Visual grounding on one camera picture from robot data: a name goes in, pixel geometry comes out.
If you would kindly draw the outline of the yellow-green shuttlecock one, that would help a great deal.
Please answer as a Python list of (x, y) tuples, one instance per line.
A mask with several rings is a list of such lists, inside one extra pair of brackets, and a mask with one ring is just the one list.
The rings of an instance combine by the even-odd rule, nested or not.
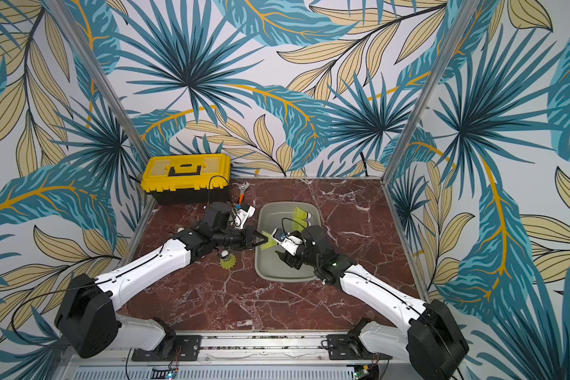
[(310, 226), (310, 223), (306, 220), (300, 218), (293, 218), (292, 223), (294, 226), (301, 228), (302, 230)]

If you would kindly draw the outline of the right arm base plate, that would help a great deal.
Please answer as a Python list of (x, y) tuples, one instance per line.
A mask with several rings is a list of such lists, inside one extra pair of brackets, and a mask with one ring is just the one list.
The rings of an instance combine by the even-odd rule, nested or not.
[(329, 334), (321, 342), (321, 346), (328, 352), (330, 360), (387, 360), (393, 359), (386, 354), (370, 353), (357, 337), (350, 337), (347, 333)]

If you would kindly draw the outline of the grey plastic storage tray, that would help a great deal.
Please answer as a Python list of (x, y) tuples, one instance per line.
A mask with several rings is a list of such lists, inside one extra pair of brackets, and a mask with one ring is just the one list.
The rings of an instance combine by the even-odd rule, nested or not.
[[(311, 225), (321, 226), (321, 213), (312, 204), (294, 201), (274, 202), (264, 205), (260, 210), (257, 229), (272, 233), (281, 228), (283, 218), (293, 218), (294, 209), (300, 207), (310, 214), (308, 221)], [(290, 268), (280, 260), (277, 251), (282, 249), (276, 245), (267, 250), (256, 248), (255, 269), (262, 279), (282, 283), (302, 283), (316, 279), (311, 266), (303, 264), (299, 270)]]

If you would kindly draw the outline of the yellow-green shuttlecock two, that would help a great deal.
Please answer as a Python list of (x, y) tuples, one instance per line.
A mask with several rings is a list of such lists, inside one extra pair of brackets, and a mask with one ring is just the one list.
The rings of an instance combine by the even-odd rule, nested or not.
[(309, 212), (304, 211), (300, 207), (296, 207), (292, 213), (293, 217), (296, 219), (306, 220), (310, 218), (311, 214)]

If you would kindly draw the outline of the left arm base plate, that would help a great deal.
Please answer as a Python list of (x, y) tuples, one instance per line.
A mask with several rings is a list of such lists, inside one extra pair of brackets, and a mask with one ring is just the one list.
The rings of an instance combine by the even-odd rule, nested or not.
[(151, 351), (136, 348), (132, 353), (133, 362), (196, 362), (200, 353), (201, 335), (176, 335), (168, 337)]

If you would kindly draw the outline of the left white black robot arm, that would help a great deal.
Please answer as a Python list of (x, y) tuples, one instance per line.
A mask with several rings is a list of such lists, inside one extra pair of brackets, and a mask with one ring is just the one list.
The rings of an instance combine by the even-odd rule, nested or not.
[(235, 251), (267, 242), (246, 221), (255, 213), (249, 204), (214, 202), (204, 217), (180, 228), (160, 247), (97, 277), (82, 274), (71, 280), (55, 318), (55, 326), (82, 359), (107, 349), (146, 351), (158, 359), (177, 353), (174, 330), (159, 318), (139, 319), (118, 312), (141, 291), (177, 270), (217, 251), (220, 263), (231, 267)]

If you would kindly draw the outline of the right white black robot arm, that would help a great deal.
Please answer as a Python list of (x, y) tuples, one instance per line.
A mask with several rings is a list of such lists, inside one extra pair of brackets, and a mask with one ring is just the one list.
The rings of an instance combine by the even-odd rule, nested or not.
[(376, 321), (361, 321), (348, 333), (358, 352), (405, 360), (423, 379), (463, 377), (461, 366), (470, 348), (443, 302), (424, 302), (378, 279), (349, 256), (337, 253), (320, 226), (291, 233), (277, 228), (272, 239), (280, 247), (280, 260), (289, 267), (312, 267), (324, 285), (359, 299), (397, 327), (397, 332), (391, 332)]

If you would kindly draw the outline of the yellow-green shuttlecock four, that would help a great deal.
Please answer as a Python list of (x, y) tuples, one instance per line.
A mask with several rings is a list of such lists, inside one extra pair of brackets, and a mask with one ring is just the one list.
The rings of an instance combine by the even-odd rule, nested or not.
[(268, 250), (278, 244), (277, 240), (269, 233), (269, 237), (265, 238), (265, 242), (260, 245), (260, 250)]

